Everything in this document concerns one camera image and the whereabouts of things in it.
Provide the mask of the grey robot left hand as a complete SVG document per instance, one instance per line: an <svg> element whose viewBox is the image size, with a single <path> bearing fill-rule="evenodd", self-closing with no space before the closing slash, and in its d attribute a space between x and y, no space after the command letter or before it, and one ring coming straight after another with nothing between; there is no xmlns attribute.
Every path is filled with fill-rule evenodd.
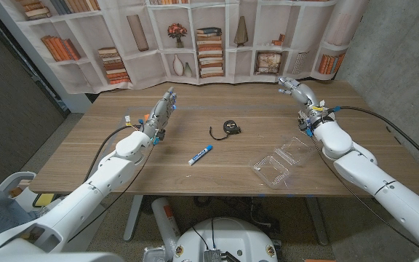
<svg viewBox="0 0 419 262"><path fill-rule="evenodd" d="M167 126L167 122L176 109L177 95L174 87L170 87L157 104L151 109L150 116L146 120L143 128L149 138L154 138L159 130Z"/></svg>

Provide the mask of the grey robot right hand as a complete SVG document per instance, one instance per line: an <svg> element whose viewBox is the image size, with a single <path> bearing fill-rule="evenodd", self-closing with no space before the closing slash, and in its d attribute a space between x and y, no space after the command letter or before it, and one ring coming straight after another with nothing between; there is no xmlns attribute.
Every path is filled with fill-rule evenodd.
<svg viewBox="0 0 419 262"><path fill-rule="evenodd" d="M282 86L280 92L290 95L298 104L300 126L309 127L314 130L319 124L324 123L327 118L327 108L315 96L313 90L306 84L299 81L281 76L278 83Z"/></svg>

